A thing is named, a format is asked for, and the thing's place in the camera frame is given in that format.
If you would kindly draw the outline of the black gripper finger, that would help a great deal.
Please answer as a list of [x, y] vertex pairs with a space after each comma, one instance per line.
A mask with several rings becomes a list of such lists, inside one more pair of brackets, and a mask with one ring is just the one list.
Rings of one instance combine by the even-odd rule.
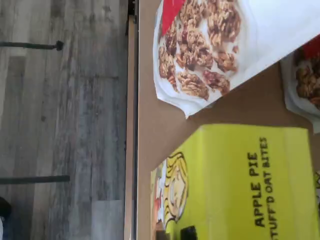
[[197, 231], [195, 226], [188, 226], [180, 230], [181, 240], [197, 240]]

